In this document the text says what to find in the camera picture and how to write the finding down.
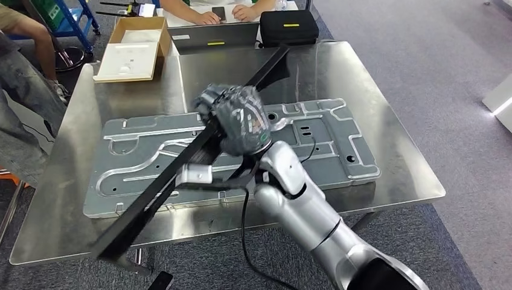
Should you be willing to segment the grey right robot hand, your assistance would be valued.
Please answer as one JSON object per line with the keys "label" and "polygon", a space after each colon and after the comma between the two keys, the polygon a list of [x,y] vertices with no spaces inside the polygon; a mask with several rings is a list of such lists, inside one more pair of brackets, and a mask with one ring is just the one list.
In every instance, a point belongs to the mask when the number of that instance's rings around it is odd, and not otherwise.
{"label": "grey right robot hand", "polygon": [[272,142],[269,120],[254,86],[210,84],[193,106],[204,123],[218,119],[225,134],[220,147],[229,155],[254,155]]}

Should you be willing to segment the person's left hand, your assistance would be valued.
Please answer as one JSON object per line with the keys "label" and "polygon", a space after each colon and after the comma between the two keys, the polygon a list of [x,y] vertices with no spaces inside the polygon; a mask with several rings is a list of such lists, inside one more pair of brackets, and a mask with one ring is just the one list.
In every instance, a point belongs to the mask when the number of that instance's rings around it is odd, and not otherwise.
{"label": "person's left hand", "polygon": [[259,14],[255,8],[241,4],[236,5],[233,8],[232,15],[234,19],[240,22],[252,22],[259,17]]}

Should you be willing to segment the person's right hand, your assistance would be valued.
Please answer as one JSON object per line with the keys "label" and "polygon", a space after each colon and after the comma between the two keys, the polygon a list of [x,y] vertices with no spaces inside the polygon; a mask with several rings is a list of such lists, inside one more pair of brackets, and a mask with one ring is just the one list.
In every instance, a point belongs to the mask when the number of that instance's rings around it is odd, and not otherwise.
{"label": "person's right hand", "polygon": [[207,11],[195,15],[193,22],[197,25],[216,25],[220,24],[220,18],[213,12]]}

